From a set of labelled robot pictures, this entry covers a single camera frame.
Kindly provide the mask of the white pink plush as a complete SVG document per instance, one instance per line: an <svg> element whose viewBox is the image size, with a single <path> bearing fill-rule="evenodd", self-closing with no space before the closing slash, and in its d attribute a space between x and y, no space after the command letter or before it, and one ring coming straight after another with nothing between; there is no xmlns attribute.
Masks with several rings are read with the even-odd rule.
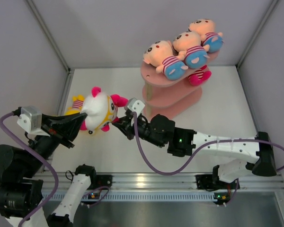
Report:
<svg viewBox="0 0 284 227"><path fill-rule="evenodd" d="M118 94L108 95L100 87L93 87L81 109L87 117L81 125L81 130L101 129L104 132L110 130L109 125L118 120L119 107L126 106L128 99Z"/></svg>

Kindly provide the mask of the small boy plush doll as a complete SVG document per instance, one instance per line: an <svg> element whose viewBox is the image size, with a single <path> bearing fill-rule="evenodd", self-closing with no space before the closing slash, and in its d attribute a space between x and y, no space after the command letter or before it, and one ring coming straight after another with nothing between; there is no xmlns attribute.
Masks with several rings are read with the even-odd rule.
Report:
<svg viewBox="0 0 284 227"><path fill-rule="evenodd" d="M155 67L157 74L163 73L168 80L177 80L188 70L184 58L185 55L174 55L169 40L156 41L143 54L143 61Z"/></svg>

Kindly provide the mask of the white pink plush glasses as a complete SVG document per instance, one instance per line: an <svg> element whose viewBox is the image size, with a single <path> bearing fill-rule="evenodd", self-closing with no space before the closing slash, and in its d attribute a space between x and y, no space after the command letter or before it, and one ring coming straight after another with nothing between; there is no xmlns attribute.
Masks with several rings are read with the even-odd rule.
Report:
<svg viewBox="0 0 284 227"><path fill-rule="evenodd" d="M192 86L199 86L211 77L212 72L207 65L202 66L188 77L188 81Z"/></svg>

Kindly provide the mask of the large boy plush doll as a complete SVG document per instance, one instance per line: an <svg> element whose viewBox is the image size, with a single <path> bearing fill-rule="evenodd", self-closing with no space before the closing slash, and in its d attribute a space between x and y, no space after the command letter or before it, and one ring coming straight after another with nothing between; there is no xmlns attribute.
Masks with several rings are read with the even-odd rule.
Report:
<svg viewBox="0 0 284 227"><path fill-rule="evenodd" d="M224 43L223 33L215 31L216 24L211 19L198 19L190 23L188 30L197 32L201 37L201 45L209 45L209 53L219 51Z"/></svg>

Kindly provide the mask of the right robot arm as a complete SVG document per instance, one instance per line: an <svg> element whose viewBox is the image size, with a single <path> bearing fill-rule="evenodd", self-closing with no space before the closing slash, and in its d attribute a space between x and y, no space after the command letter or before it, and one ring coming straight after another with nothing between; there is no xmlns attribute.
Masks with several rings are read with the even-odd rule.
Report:
<svg viewBox="0 0 284 227"><path fill-rule="evenodd" d="M211 181L218 188L247 175L273 177L277 174L273 148L265 132L251 139L218 137L176 127L173 120L161 114L148 122L143 115L127 113L113 125L129 140L136 139L138 148L141 148L140 140L145 140L159 148L167 146L167 152L173 156L189 156L184 166L197 154L231 158L231 162L213 167Z"/></svg>

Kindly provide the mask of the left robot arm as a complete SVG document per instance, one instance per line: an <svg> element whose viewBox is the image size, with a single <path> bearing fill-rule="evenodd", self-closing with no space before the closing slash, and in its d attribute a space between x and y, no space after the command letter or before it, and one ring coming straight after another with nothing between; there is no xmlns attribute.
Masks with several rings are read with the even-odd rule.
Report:
<svg viewBox="0 0 284 227"><path fill-rule="evenodd" d="M42 196L43 180L34 179L42 166L50 169L54 177L51 196L58 189L57 172L47 162L59 145L73 147L73 141L86 119L86 114L52 117L41 115L41 125L47 136L36 136L25 144L5 125L5 116L0 118L1 129L19 147L0 145L0 214L15 227L71 227L78 206L87 189L97 185L95 168L80 165L76 168L71 186L61 204L49 216L44 215L43 206L49 198Z"/></svg>

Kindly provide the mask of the pink three-tier shelf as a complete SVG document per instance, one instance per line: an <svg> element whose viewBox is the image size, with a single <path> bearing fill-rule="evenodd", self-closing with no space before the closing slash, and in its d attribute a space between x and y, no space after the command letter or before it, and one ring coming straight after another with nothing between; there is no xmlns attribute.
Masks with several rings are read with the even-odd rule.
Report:
<svg viewBox="0 0 284 227"><path fill-rule="evenodd" d="M144 116L151 119L157 114L173 119L196 104L202 96L202 85L192 86L188 77L196 70L188 69L177 80L168 80L164 74L157 74L149 64L141 64L141 76L145 81L142 96L145 101Z"/></svg>

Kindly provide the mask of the yellow plush right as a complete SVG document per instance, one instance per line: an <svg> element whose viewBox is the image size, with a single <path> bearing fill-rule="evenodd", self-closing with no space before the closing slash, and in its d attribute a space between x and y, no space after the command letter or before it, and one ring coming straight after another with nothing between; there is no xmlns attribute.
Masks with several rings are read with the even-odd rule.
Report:
<svg viewBox="0 0 284 227"><path fill-rule="evenodd" d="M101 129L94 129L94 130L87 130L87 133L90 135L90 136L94 136L94 135L97 135L101 132Z"/></svg>

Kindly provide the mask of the yellow plush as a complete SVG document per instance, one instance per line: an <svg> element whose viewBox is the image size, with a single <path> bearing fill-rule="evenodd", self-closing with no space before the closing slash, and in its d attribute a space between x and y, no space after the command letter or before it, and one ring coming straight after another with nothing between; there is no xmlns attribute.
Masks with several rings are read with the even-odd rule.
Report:
<svg viewBox="0 0 284 227"><path fill-rule="evenodd" d="M94 136L94 135L97 135L101 132L101 129L94 129L94 130L87 130L87 133L90 135L90 136Z"/></svg>
<svg viewBox="0 0 284 227"><path fill-rule="evenodd" d="M72 115L81 112L85 97L83 95L77 95L72 97L72 106L67 109L64 115Z"/></svg>

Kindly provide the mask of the yellow plush left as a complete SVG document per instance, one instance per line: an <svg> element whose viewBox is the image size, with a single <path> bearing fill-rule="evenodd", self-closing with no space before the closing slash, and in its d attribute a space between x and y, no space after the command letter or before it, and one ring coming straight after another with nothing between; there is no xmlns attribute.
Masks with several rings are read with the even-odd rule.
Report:
<svg viewBox="0 0 284 227"><path fill-rule="evenodd" d="M85 97L83 95L77 95L72 97L72 106L67 109L64 115L72 115L81 112Z"/></svg>

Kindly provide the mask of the aluminium mounting rail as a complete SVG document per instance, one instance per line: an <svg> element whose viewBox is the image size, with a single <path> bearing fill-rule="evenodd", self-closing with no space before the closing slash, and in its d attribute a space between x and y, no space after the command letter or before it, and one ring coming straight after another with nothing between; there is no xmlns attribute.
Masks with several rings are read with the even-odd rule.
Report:
<svg viewBox="0 0 284 227"><path fill-rule="evenodd" d="M182 173L174 176L162 176L152 173L111 173L112 179L105 183L112 190L163 190L196 191L196 176L199 173ZM240 189L250 192L284 190L281 175L274 177L245 176L239 179Z"/></svg>

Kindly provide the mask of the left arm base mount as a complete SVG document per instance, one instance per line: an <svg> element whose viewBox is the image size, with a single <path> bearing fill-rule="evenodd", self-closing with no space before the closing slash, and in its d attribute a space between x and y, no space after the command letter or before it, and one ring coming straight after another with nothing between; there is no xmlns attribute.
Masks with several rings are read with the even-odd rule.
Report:
<svg viewBox="0 0 284 227"><path fill-rule="evenodd" d="M96 175L92 182L91 189L96 189L101 186L111 187L113 181L112 175Z"/></svg>

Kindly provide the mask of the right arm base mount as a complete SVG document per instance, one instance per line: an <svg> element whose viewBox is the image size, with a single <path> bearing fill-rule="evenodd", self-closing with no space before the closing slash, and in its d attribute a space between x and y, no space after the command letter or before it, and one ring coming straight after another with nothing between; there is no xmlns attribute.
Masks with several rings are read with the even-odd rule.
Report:
<svg viewBox="0 0 284 227"><path fill-rule="evenodd" d="M202 175L196 175L196 184L197 188L199 190L206 190L208 192L213 192L217 190L223 190L223 189L239 189L240 184L237 184L235 181L232 181L231 183L226 183L220 181L218 177L218 170L220 166L217 165L213 168L213 172L211 174L202 174Z"/></svg>

